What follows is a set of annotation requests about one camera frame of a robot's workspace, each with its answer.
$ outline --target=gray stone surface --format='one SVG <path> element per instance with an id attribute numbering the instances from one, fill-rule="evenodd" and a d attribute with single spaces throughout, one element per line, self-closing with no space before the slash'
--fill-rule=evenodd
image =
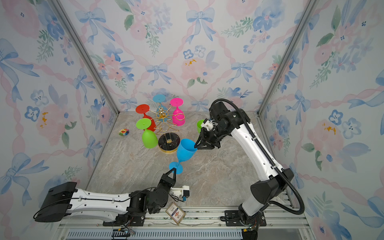
<path id="1" fill-rule="evenodd" d="M 247 114 L 261 136 L 253 112 Z M 177 134 L 181 139 L 196 141 L 196 122 L 208 118 L 209 113 L 185 112 L 185 115 L 186 122 Z M 158 147 L 144 147 L 143 130 L 136 128 L 141 118 L 134 111 L 120 113 L 87 190 L 119 194 L 155 187 L 161 175 L 169 170 L 169 164 L 177 162 L 176 152 L 166 154 Z M 118 135 L 122 128 L 129 129 L 127 136 Z M 189 185 L 190 197 L 185 203 L 179 202 L 180 206 L 240 205 L 251 194 L 250 186 L 259 180 L 244 150 L 229 136 L 221 141 L 220 149 L 198 150 L 182 165 L 184 171 L 177 175 L 175 187 Z"/>

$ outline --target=pink wine glass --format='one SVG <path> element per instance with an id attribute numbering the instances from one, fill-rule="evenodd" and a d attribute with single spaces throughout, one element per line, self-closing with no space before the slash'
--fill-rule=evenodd
<path id="1" fill-rule="evenodd" d="M 184 101 L 181 98 L 174 98 L 169 102 L 173 107 L 176 107 L 176 110 L 173 112 L 172 122 L 178 126 L 181 126 L 185 123 L 185 115 L 182 110 L 179 109 L 179 106 L 183 105 Z"/>

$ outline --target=round black base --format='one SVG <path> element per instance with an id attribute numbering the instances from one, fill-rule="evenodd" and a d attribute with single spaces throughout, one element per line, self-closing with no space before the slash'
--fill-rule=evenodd
<path id="1" fill-rule="evenodd" d="M 176 133 L 165 133 L 159 138 L 159 147 L 166 153 L 173 153 L 180 144 L 180 137 Z"/>

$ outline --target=small card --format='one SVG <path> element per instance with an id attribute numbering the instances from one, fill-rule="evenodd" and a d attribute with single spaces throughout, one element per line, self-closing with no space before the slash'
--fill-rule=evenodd
<path id="1" fill-rule="evenodd" d="M 185 216 L 185 212 L 181 210 L 174 202 L 167 208 L 166 212 L 177 225 Z"/>

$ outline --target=floral wallpaper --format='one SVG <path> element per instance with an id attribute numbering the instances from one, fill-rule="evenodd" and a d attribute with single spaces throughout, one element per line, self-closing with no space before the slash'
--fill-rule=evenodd
<path id="1" fill-rule="evenodd" d="M 154 108 L 161 93 L 182 98 L 184 111 L 207 111 L 217 98 L 254 111 L 307 0 L 61 3 L 120 110 Z M 290 69 L 282 89 L 297 78 Z"/>
<path id="2" fill-rule="evenodd" d="M 46 1 L 0 3 L 0 239 L 51 239 L 48 190 L 85 187 L 116 115 Z"/>
<path id="3" fill-rule="evenodd" d="M 263 115 L 317 240 L 384 239 L 383 11 L 320 0 Z"/>

